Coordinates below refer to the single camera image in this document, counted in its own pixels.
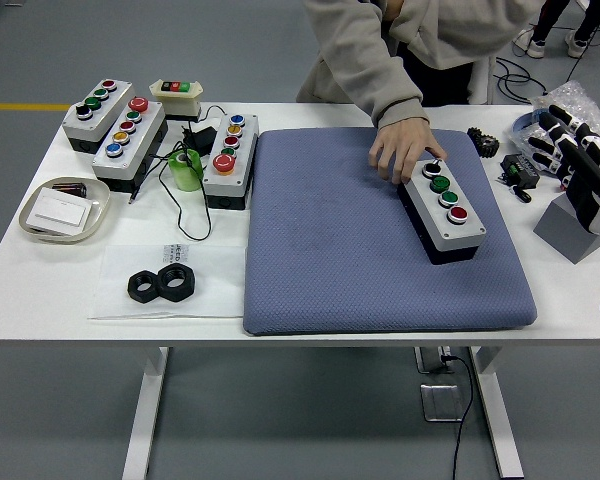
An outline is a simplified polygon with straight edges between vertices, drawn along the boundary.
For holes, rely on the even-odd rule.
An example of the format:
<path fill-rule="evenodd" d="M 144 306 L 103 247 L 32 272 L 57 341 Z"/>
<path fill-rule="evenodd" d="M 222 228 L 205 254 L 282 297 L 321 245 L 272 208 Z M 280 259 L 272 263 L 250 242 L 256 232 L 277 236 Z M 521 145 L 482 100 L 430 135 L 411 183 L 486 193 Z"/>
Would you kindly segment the person's right hand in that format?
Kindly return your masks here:
<path fill-rule="evenodd" d="M 368 163 L 383 180 L 398 185 L 408 182 L 424 152 L 446 160 L 447 152 L 434 137 L 428 120 L 409 118 L 377 131 L 368 154 Z"/>

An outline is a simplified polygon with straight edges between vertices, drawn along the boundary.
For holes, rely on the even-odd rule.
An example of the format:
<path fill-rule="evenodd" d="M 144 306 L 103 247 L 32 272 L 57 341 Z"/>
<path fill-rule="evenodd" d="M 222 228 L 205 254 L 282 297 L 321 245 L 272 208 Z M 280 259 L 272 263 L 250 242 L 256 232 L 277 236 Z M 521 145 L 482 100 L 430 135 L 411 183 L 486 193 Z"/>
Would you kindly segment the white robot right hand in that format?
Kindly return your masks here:
<path fill-rule="evenodd" d="M 555 104 L 538 120 L 548 139 L 528 139 L 532 160 L 561 181 L 581 226 L 600 236 L 600 135 Z"/>

